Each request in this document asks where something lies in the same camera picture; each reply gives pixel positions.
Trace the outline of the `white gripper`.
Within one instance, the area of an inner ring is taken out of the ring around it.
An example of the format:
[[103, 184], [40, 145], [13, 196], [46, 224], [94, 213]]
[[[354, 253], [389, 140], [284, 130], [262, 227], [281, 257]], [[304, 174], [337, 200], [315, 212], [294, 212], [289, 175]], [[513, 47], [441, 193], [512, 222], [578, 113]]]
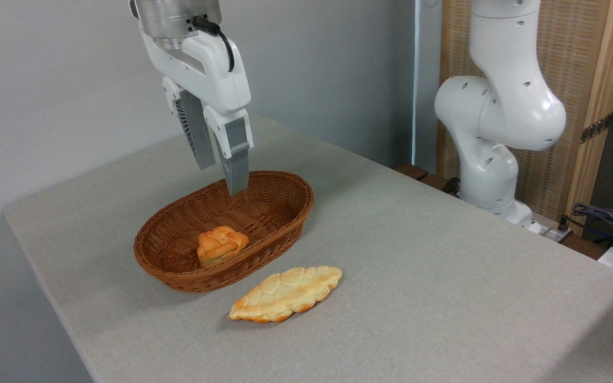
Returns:
[[[139, 32], [153, 65], [165, 76], [162, 85], [170, 111], [178, 117], [198, 168], [216, 163], [209, 126], [228, 192], [231, 196], [241, 193], [248, 187], [248, 151], [254, 145], [248, 113], [243, 109], [251, 93], [236, 44], [229, 42], [235, 61], [229, 72], [228, 50], [221, 37], [198, 32], [183, 41], [182, 50], [168, 51], [156, 46], [143, 27]], [[203, 109], [200, 99], [209, 106]]]

